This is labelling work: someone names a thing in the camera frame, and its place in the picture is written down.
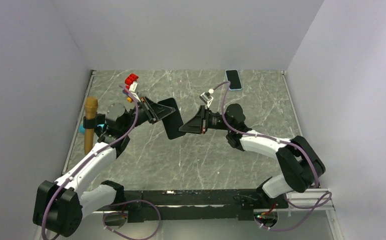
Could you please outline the black phone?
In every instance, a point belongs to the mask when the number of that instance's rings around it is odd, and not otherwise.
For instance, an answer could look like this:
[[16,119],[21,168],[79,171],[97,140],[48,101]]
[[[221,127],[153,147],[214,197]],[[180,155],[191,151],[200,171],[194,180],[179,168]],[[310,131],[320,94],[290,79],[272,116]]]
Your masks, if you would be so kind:
[[179,131],[179,128],[184,124],[176,100],[173,97],[161,100],[158,104],[173,107],[175,111],[163,118],[163,126],[168,139],[174,140],[184,136],[186,133]]

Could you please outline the phone with blue case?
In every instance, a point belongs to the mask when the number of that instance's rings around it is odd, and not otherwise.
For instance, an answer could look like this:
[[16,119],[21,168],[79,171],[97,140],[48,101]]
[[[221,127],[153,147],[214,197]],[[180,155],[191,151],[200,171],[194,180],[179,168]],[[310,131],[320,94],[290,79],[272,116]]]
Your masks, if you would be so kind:
[[225,71],[226,79],[230,82],[229,90],[230,91],[241,91],[243,85],[240,79],[239,71],[236,69],[229,69]]

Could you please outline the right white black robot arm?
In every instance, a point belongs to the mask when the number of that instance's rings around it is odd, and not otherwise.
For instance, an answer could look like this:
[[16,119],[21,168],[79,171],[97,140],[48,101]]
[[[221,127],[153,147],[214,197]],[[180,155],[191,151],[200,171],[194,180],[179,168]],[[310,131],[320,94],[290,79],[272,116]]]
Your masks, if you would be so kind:
[[257,188],[257,203],[263,208],[270,207],[285,193],[305,192],[326,171],[304,137],[279,139],[249,128],[239,104],[229,105],[223,114],[202,105],[193,118],[179,127],[180,132],[189,134],[204,134],[208,129],[226,130],[227,142],[234,149],[256,152],[278,161],[281,174],[265,180]]

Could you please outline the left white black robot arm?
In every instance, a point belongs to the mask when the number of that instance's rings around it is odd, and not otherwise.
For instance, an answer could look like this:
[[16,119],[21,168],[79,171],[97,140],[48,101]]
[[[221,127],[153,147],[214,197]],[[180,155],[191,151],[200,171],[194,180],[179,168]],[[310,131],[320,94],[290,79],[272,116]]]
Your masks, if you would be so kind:
[[89,184],[123,153],[135,127],[143,123],[169,124],[181,118],[172,97],[154,102],[144,96],[134,101],[133,106],[126,109],[123,103],[114,103],[105,114],[86,119],[85,129],[97,134],[97,142],[71,170],[39,185],[33,223],[41,228],[42,239],[48,239],[49,231],[56,234],[54,239],[71,236],[85,217],[101,207],[120,209],[125,201],[122,185],[107,180],[88,191]]

